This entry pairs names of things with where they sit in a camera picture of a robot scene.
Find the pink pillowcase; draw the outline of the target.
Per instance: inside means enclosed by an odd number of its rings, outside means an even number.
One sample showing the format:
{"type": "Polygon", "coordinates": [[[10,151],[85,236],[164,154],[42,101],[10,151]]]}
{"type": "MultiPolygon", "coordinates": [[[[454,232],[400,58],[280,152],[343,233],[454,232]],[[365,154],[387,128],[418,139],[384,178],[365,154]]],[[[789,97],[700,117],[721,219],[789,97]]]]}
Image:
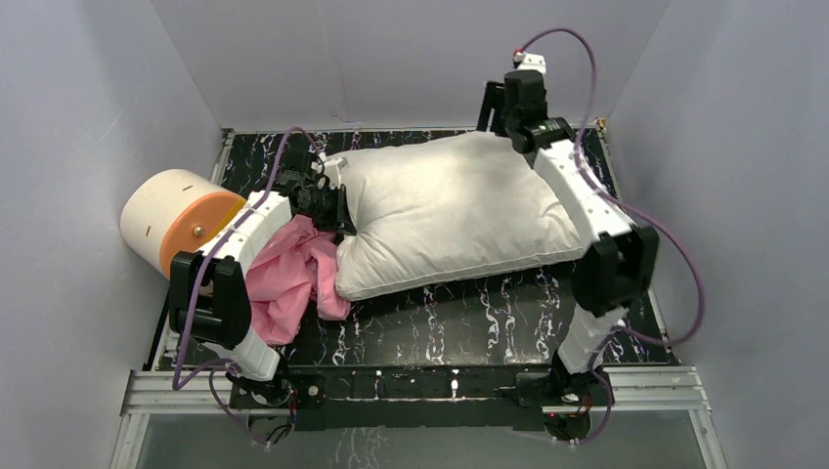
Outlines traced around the pink pillowcase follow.
{"type": "Polygon", "coordinates": [[[310,303],[322,320],[345,320],[351,309],[336,290],[334,234],[317,230],[296,215],[281,227],[245,276],[251,323],[270,346],[289,344],[310,303]]]}

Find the white pillow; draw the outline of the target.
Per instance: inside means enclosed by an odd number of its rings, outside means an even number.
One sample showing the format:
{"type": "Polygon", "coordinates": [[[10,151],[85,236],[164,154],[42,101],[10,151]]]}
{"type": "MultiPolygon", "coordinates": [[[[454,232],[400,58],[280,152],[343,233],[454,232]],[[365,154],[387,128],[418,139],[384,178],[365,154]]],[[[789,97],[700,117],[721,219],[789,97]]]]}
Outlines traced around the white pillow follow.
{"type": "Polygon", "coordinates": [[[337,160],[356,229],[337,248],[335,286],[347,300],[583,253],[556,194],[505,138],[470,132],[337,160]]]}

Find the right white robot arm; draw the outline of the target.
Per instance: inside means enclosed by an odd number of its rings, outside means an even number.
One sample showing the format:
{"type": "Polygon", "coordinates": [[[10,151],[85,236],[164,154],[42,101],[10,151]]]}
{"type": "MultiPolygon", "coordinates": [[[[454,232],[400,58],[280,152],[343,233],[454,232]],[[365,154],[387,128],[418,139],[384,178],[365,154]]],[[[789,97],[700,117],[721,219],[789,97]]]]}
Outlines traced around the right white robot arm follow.
{"type": "Polygon", "coordinates": [[[659,235],[608,200],[584,162],[581,137],[565,119],[548,115],[540,72],[516,69],[501,82],[487,82],[476,128],[508,138],[525,157],[562,204],[583,250],[571,277],[574,315],[549,375],[517,374],[518,399],[523,405],[582,402],[595,386],[608,384],[602,355],[650,286],[659,235]]]}

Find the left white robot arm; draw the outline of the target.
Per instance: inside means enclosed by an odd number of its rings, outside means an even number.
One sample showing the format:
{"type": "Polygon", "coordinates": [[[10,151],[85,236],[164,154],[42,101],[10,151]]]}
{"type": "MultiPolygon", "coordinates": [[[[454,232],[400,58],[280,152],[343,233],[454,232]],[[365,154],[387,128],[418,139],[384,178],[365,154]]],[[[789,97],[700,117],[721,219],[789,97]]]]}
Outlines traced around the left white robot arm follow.
{"type": "Polygon", "coordinates": [[[289,150],[280,156],[271,179],[232,211],[212,239],[173,257],[168,320],[180,336],[178,367],[187,347],[197,343],[216,355],[199,370],[225,373],[261,405],[287,402],[292,382],[284,356],[254,329],[245,277],[271,237],[303,216],[322,232],[355,233],[341,181],[346,167],[341,156],[289,150]]]}

